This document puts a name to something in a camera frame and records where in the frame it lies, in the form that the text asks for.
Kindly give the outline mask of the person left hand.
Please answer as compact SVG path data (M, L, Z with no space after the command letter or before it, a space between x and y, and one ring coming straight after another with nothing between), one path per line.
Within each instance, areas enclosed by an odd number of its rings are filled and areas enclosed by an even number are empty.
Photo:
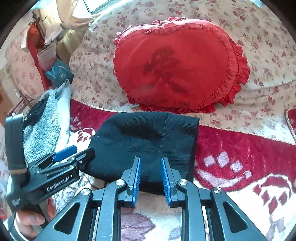
M56 216L57 212L56 204L51 197L48 198L47 210L50 220L52 220ZM19 210L15 217L16 226L18 227L20 233L28 240L32 240L37 236L37 233L33 229L33 225L42 225L45 221L46 219L43 215L26 210Z

